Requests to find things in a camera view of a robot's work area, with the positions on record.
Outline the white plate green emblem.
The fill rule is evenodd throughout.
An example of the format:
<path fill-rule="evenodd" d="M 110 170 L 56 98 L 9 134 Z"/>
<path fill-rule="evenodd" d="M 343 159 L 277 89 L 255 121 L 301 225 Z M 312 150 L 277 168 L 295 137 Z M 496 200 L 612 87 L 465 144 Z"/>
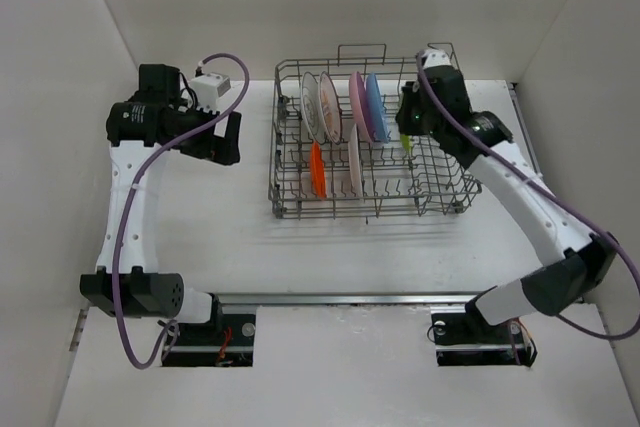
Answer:
<path fill-rule="evenodd" d="M 326 142 L 319 103 L 318 80 L 305 72 L 300 84 L 301 114 L 311 138 L 320 145 Z"/>

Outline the white plate teal rim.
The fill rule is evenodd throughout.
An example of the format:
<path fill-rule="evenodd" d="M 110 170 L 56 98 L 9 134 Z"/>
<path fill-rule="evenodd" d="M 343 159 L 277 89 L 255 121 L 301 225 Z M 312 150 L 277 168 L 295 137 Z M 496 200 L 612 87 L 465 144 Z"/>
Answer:
<path fill-rule="evenodd" d="M 351 129 L 348 141 L 349 169 L 353 192 L 357 198 L 363 197 L 362 174 L 359 155 L 359 137 L 357 126 Z"/>

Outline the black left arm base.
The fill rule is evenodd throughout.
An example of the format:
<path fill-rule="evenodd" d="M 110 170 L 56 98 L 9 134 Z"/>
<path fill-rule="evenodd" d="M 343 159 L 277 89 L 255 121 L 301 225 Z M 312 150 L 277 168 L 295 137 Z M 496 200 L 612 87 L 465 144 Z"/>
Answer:
<path fill-rule="evenodd" d="M 257 332 L 257 309 L 219 307 L 207 323 L 180 323 L 179 336 L 171 346 L 165 341 L 163 367 L 252 367 Z"/>

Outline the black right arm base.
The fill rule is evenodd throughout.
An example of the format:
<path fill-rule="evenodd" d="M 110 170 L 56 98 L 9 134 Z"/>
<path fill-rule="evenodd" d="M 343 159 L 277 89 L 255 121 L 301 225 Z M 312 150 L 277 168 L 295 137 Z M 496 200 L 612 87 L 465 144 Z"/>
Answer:
<path fill-rule="evenodd" d="M 427 337 L 439 367 L 530 368 L 537 359 L 535 341 L 519 320 L 476 329 L 462 312 L 434 312 L 431 321 Z"/>

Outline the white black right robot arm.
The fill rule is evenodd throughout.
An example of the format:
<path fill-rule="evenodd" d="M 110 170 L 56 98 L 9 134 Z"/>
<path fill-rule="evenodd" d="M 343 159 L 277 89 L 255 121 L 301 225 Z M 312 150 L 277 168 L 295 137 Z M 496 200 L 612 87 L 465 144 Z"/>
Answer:
<path fill-rule="evenodd" d="M 540 312 L 560 314 L 597 287 L 615 257 L 603 235 L 549 200 L 512 133 L 489 111 L 475 112 L 462 73 L 429 55 L 403 88 L 396 122 L 401 134 L 432 137 L 500 201 L 533 246 L 537 270 L 494 286 L 467 303 L 465 333 L 487 340 L 500 324 Z"/>

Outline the pink plate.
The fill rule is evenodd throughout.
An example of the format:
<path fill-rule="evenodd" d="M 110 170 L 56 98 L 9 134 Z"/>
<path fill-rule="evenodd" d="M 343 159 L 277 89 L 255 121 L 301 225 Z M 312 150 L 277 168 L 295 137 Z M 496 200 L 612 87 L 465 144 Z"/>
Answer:
<path fill-rule="evenodd" d="M 358 71 L 353 72 L 349 77 L 349 99 L 353 118 L 361 137 L 369 144 L 372 144 L 374 136 L 368 111 L 367 96 L 363 77 Z"/>

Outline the blue plate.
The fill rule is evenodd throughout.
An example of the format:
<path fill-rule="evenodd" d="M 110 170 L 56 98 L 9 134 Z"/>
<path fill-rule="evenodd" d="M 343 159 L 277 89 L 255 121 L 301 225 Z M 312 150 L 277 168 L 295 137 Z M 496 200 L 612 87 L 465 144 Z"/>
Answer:
<path fill-rule="evenodd" d="M 375 73 L 371 73 L 366 77 L 365 89 L 369 113 L 374 128 L 374 138 L 377 142 L 388 143 L 390 141 L 390 129 L 386 120 L 383 97 Z"/>

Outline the white plate orange sunburst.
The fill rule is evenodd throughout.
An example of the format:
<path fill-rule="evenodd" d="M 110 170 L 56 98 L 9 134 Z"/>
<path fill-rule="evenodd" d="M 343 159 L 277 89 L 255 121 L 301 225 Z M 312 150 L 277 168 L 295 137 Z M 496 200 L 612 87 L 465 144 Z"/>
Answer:
<path fill-rule="evenodd" d="M 320 115 L 327 138 L 334 144 L 342 141 L 342 113 L 333 80 L 322 72 L 318 84 Z"/>

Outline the lime green plate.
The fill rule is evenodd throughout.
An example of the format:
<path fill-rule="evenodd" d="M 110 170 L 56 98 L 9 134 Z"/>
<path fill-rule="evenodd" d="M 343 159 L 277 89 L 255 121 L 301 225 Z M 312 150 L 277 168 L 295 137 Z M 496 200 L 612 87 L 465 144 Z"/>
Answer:
<path fill-rule="evenodd" d="M 411 157 L 413 150 L 413 137 L 407 134 L 400 134 L 400 142 L 405 151 L 405 153 Z"/>

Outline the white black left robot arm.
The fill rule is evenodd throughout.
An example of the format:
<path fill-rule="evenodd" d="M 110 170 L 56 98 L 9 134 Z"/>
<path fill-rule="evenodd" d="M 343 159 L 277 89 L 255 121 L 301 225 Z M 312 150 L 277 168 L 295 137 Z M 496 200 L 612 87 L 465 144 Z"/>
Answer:
<path fill-rule="evenodd" d="M 230 88 L 223 74 L 198 71 L 185 80 L 176 67 L 142 64 L 137 90 L 112 106 L 106 122 L 112 174 L 106 234 L 95 273 L 80 278 L 81 294 L 107 315 L 115 314 L 117 280 L 124 316 L 189 323 L 205 344 L 223 334 L 215 297 L 186 287 L 177 272 L 161 272 L 155 230 L 166 165 L 161 148 L 216 118 L 217 102 Z M 152 154 L 159 155 L 146 167 Z"/>

